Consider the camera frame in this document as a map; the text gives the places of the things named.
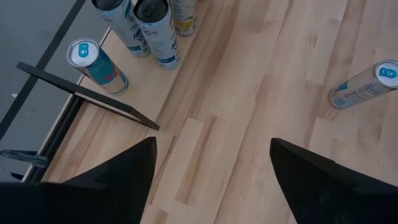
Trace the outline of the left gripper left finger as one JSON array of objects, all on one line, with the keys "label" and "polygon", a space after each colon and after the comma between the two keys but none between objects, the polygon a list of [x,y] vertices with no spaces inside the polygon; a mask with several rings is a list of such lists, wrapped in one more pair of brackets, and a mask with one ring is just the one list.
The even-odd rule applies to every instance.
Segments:
[{"label": "left gripper left finger", "polygon": [[1,183],[1,223],[139,223],[157,140],[133,147],[62,183]]}]

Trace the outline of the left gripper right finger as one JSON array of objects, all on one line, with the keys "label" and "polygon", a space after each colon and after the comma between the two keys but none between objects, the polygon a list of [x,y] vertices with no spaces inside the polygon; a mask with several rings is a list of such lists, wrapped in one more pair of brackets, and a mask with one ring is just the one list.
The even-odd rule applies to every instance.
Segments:
[{"label": "left gripper right finger", "polygon": [[397,187],[272,138],[276,179],[297,223],[397,223]]}]

